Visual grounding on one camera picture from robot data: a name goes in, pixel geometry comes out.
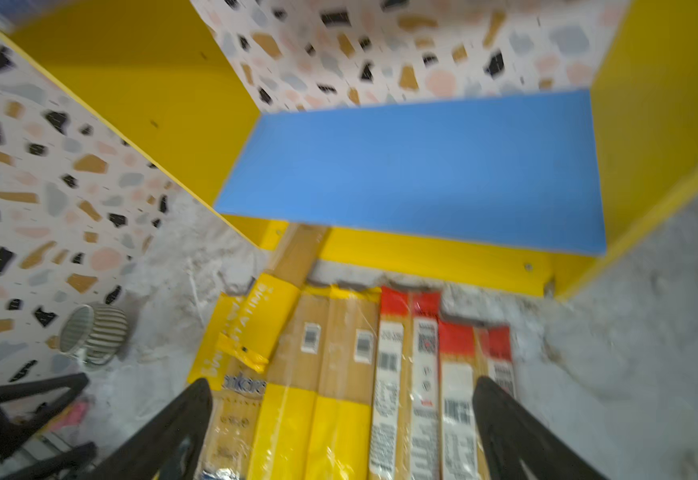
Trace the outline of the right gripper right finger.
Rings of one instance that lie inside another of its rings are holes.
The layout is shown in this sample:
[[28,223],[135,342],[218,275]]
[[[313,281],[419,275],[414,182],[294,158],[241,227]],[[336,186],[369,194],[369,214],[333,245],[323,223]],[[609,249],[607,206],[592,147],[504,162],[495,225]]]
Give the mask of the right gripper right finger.
[[492,479],[602,479],[494,380],[478,378],[473,411]]

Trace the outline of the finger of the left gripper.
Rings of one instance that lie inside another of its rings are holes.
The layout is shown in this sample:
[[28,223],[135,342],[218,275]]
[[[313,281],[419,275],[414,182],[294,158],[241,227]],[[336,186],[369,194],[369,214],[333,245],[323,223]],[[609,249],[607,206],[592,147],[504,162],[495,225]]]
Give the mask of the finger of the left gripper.
[[89,385],[84,373],[0,386],[0,460],[71,406]]
[[3,477],[3,480],[43,480],[66,473],[65,479],[78,479],[98,453],[94,442],[74,447],[54,457],[41,460],[31,466]]

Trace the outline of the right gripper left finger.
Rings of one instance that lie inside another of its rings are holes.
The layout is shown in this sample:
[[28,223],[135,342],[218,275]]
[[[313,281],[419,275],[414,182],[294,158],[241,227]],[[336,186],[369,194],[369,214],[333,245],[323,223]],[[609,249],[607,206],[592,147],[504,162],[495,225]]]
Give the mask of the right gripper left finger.
[[84,479],[192,479],[213,413],[209,382],[189,385]]

